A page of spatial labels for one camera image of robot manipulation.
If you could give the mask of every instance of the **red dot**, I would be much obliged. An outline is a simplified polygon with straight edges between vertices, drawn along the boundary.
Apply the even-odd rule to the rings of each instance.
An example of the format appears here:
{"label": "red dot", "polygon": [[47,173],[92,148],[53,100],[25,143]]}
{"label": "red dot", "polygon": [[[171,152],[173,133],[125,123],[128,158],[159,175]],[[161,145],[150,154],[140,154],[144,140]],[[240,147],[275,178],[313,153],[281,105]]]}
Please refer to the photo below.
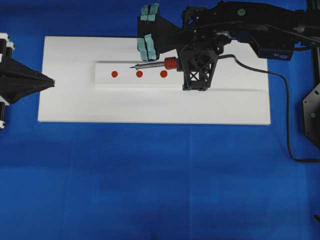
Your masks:
{"label": "red dot", "polygon": [[168,76],[168,72],[166,70],[163,70],[163,71],[160,72],[160,76],[162,78],[166,78]]}
{"label": "red dot", "polygon": [[111,76],[112,76],[113,78],[118,77],[118,72],[117,72],[117,71],[113,71],[113,72],[111,73]]}
{"label": "red dot", "polygon": [[137,71],[137,72],[136,72],[136,76],[137,76],[138,78],[141,78],[143,75],[144,75],[144,73],[143,73],[142,71]]}

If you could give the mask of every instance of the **red spring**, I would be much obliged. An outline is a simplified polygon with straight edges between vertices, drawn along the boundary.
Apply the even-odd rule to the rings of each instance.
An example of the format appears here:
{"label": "red spring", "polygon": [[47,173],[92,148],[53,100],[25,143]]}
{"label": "red spring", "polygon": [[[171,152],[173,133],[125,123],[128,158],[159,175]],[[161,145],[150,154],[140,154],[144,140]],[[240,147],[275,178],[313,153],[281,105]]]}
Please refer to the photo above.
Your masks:
{"label": "red spring", "polygon": [[176,57],[167,57],[164,59],[164,67],[167,70],[177,69],[177,58]]}

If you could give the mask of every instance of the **metal shaft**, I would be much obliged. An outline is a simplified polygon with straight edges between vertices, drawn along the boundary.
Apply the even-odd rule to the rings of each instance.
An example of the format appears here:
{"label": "metal shaft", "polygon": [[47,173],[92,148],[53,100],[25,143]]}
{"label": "metal shaft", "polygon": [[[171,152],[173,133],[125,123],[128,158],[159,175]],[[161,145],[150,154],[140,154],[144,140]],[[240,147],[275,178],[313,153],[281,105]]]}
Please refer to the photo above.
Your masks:
{"label": "metal shaft", "polygon": [[155,62],[155,63],[146,63],[146,64],[137,64],[135,66],[130,67],[131,69],[150,69],[150,68],[158,68],[158,67],[164,67],[165,62],[160,61],[160,62]]}

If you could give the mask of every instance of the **blue background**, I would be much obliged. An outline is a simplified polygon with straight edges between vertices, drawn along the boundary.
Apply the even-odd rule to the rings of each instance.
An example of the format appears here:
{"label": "blue background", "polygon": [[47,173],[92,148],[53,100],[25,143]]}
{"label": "blue background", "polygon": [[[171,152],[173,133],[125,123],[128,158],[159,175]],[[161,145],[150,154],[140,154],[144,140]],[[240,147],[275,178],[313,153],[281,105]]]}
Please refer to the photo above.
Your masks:
{"label": "blue background", "polygon": [[[180,26],[186,6],[218,1],[157,2]],[[16,60],[41,71],[45,36],[136,36],[140,8],[152,3],[10,0],[1,3],[0,31],[16,44]],[[320,157],[303,136],[311,53],[268,66],[289,79],[294,155]],[[39,123],[39,94],[20,100],[0,133],[0,238],[318,239],[320,165],[288,157],[285,88],[273,76],[269,86],[269,126]]]}

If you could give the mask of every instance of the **black bracket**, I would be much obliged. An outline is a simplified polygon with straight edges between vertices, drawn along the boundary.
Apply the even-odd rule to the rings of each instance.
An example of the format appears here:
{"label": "black bracket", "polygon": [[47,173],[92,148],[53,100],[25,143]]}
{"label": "black bracket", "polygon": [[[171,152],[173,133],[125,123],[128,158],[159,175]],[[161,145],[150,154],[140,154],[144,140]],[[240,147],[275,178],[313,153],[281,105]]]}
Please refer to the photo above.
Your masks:
{"label": "black bracket", "polygon": [[213,50],[185,50],[178,54],[184,71],[182,89],[205,91],[210,88],[219,56]]}
{"label": "black bracket", "polygon": [[[320,0],[307,0],[308,10],[320,10]],[[312,49],[314,86],[320,84],[320,47]]]}
{"label": "black bracket", "polygon": [[304,134],[320,148],[320,84],[303,100]]}
{"label": "black bracket", "polygon": [[317,220],[320,223],[320,216],[314,215],[313,217],[314,217],[315,220]]}

